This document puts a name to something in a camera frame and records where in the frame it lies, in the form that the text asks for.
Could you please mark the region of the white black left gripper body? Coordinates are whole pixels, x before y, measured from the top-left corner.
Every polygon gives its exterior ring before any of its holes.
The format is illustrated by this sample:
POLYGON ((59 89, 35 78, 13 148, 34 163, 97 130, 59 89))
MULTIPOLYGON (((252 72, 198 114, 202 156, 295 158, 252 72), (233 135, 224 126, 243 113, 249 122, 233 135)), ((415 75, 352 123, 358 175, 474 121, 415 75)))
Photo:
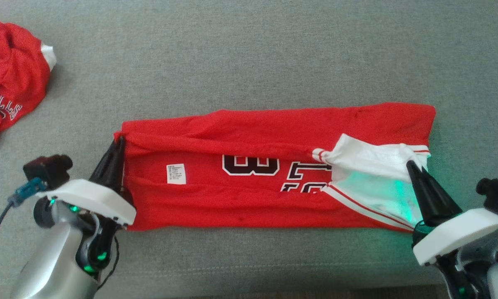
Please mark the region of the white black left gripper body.
POLYGON ((121 191, 74 179, 40 194, 36 223, 48 235, 36 252, 42 275, 98 275, 119 258, 116 233, 133 225, 137 209, 121 191))

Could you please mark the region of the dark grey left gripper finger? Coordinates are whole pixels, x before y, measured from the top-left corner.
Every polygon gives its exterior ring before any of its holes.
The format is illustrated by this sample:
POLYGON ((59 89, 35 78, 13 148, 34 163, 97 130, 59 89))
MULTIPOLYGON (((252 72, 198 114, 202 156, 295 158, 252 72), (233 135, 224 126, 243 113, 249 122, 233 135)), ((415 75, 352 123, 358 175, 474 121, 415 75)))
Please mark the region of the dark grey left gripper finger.
POLYGON ((109 189, 115 189, 118 174, 119 142, 113 140, 88 180, 109 189))
POLYGON ((111 145, 111 159, 109 161, 109 188, 120 193, 124 170, 125 139, 118 138, 111 145))

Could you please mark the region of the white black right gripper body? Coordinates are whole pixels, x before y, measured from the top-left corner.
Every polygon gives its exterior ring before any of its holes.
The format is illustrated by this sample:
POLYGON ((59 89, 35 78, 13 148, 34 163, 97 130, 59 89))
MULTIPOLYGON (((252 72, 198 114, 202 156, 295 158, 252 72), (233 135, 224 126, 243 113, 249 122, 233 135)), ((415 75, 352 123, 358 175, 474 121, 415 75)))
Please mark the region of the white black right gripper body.
POLYGON ((471 209, 435 227, 416 227, 413 253, 439 270, 451 299, 498 299, 498 215, 471 209))

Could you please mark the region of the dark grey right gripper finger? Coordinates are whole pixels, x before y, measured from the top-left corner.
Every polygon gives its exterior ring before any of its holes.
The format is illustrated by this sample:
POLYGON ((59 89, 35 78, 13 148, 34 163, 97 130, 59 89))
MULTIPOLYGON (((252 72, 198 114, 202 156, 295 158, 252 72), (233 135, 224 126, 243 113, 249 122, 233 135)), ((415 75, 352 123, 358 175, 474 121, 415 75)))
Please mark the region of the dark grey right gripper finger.
POLYGON ((412 160, 407 161, 406 168, 410 175, 424 223, 427 226, 436 227, 437 203, 433 198, 433 193, 431 192, 425 172, 422 169, 419 169, 416 162, 412 160))
POLYGON ((444 223, 457 215, 460 215, 463 210, 456 204, 452 197, 441 187, 439 182, 433 178, 423 167, 419 168, 425 172, 425 176, 430 185, 433 198, 437 203, 437 223, 444 223))

